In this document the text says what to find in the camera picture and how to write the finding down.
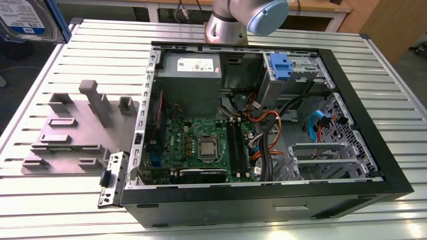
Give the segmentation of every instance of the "metal bracket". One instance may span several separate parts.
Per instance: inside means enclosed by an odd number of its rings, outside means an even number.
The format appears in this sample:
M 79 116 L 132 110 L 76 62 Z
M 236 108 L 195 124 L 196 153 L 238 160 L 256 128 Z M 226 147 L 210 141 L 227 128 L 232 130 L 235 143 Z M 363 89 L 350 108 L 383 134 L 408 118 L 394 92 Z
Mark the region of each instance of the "metal bracket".
M 129 154 L 125 151 L 111 154 L 107 170 L 101 173 L 97 208 L 123 208 L 121 194 L 125 186 Z

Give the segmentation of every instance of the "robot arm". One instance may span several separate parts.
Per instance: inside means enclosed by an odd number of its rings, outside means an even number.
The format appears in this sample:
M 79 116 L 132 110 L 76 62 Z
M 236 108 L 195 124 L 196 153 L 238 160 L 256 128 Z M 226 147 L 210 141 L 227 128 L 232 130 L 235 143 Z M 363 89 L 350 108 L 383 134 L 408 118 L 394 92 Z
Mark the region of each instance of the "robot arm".
M 247 30 L 270 35 L 290 13 L 287 0 L 215 0 L 206 26 L 206 41 L 216 44 L 246 44 Z

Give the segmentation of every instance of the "open computer tower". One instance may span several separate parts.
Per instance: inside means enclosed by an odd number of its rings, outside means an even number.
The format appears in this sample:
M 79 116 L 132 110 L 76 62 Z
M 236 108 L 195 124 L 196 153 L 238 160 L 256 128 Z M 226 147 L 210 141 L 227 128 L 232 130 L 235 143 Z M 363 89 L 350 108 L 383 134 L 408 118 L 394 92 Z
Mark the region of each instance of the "open computer tower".
M 97 206 L 144 227 L 339 218 L 412 192 L 328 49 L 153 42 Z

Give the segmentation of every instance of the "sticker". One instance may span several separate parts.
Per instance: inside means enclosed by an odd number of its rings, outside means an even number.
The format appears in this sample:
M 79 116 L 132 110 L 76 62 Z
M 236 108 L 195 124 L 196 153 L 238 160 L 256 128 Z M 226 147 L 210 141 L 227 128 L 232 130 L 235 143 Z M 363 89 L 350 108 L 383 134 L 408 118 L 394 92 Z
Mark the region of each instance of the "sticker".
M 179 72 L 214 72 L 214 59 L 180 58 L 178 59 Z
M 262 105 L 260 105 L 256 101 L 254 101 L 252 106 L 254 106 L 256 109 L 259 109 Z
M 350 9 L 340 9 L 340 8 L 336 8 L 335 9 L 335 12 L 342 12 L 342 13 L 350 13 Z
M 0 0 L 0 18 L 20 33 L 39 34 L 45 26 L 33 6 L 25 0 Z
M 256 167 L 254 168 L 254 174 L 262 175 L 262 170 L 263 170 L 263 169 L 256 166 Z
M 35 33 L 35 30 L 33 30 L 32 28 L 23 27 L 21 29 L 23 29 L 24 32 L 28 33 L 28 34 L 33 34 L 33 33 Z

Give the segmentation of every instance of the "wooden cabinet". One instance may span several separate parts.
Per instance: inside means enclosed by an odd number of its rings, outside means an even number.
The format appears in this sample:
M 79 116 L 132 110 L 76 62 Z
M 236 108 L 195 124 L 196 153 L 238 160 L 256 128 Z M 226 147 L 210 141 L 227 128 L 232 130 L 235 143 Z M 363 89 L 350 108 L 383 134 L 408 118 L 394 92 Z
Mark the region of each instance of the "wooden cabinet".
M 347 15 L 340 33 L 370 36 L 387 60 L 399 61 L 427 31 L 427 0 L 347 0 Z

